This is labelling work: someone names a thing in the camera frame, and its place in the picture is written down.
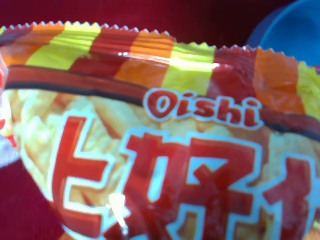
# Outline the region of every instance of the blue plastic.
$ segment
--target blue plastic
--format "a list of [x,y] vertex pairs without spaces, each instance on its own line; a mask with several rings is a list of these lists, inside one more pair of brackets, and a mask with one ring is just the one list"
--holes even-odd
[[257,26],[247,44],[320,66],[320,0],[298,0],[274,11]]

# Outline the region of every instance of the snack bag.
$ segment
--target snack bag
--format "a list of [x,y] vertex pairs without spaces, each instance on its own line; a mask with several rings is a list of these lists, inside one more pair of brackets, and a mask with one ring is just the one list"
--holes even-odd
[[117,26],[2,31],[11,134],[62,239],[301,240],[313,228],[315,69]]

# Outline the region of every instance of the red fabric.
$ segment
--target red fabric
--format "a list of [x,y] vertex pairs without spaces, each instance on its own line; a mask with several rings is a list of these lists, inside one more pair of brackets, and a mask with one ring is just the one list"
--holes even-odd
[[[179,42],[242,46],[273,10],[294,0],[2,0],[0,25],[80,21],[168,31]],[[4,240],[57,240],[60,222],[21,161],[0,169]]]

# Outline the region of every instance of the yellow stripe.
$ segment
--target yellow stripe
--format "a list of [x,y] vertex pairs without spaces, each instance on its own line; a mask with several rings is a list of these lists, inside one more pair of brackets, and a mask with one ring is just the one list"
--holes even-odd
[[305,62],[299,64],[298,70],[297,93],[302,98],[305,113],[320,120],[320,76]]
[[215,50],[206,43],[200,46],[176,43],[162,87],[179,93],[193,90],[199,95],[206,95],[214,70]]
[[27,66],[69,70],[77,59],[89,53],[100,34],[98,24],[65,24],[65,30],[56,36],[49,45],[41,47],[27,61]]
[[0,29],[0,35],[2,35],[4,32],[5,32],[6,28],[3,26],[1,29]]

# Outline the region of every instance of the chip bag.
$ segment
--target chip bag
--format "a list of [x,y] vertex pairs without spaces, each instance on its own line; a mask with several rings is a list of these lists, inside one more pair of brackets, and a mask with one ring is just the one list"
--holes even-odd
[[301,240],[313,228],[314,68],[96,23],[1,31],[10,134],[63,239]]

